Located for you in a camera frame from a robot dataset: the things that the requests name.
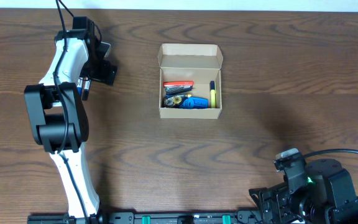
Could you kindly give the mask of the yellow correction tape dispenser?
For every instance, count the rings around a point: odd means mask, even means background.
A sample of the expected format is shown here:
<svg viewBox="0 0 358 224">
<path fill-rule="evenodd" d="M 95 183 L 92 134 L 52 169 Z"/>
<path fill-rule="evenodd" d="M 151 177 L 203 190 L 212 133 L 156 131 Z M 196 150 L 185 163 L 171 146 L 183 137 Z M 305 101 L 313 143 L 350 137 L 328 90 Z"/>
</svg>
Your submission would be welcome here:
<svg viewBox="0 0 358 224">
<path fill-rule="evenodd" d="M 168 95 L 164 98 L 163 105 L 167 108 L 178 108 L 189 97 L 192 97 L 192 95 Z"/>
</svg>

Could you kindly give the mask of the brown cardboard box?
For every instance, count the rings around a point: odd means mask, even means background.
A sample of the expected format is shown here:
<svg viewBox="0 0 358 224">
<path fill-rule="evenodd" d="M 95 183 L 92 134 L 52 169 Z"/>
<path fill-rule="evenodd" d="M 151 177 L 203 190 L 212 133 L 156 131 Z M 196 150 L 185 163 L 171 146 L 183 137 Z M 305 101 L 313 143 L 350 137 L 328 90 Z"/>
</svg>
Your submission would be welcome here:
<svg viewBox="0 0 358 224">
<path fill-rule="evenodd" d="M 162 44 L 158 52 L 160 67 L 159 113 L 161 118 L 217 119 L 222 111 L 221 67 L 223 55 L 214 44 Z M 208 99 L 206 109 L 181 109 L 164 107 L 168 96 L 164 90 L 165 82 L 193 81 L 191 91 L 177 95 L 190 94 L 193 97 Z M 210 81 L 216 84 L 216 108 L 211 108 Z"/>
</svg>

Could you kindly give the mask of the yellow highlighter pen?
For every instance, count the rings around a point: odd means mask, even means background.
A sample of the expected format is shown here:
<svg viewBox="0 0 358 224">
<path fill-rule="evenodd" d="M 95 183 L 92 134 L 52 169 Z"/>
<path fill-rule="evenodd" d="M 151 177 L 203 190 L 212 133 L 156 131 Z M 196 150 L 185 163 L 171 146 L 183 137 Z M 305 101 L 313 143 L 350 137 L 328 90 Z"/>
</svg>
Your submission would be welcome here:
<svg viewBox="0 0 358 224">
<path fill-rule="evenodd" d="M 209 83 L 210 87 L 210 100 L 211 100 L 211 108 L 216 108 L 216 84 L 215 81 L 210 81 Z"/>
</svg>

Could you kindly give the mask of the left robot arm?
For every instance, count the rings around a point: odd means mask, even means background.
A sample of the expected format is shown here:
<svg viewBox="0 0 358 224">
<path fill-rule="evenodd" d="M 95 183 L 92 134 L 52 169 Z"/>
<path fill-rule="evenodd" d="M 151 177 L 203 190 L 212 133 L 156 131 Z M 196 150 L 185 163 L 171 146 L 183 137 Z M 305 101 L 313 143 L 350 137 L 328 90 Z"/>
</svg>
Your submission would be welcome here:
<svg viewBox="0 0 358 224">
<path fill-rule="evenodd" d="M 47 74 L 28 85 L 24 98 L 34 141 L 44 147 L 58 168 L 68 199 L 65 215 L 30 215 L 28 223 L 108 223 L 100 209 L 85 158 L 89 122 L 78 82 L 85 78 L 113 85 L 117 68 L 106 57 L 110 45 L 100 30 L 61 30 Z"/>
</svg>

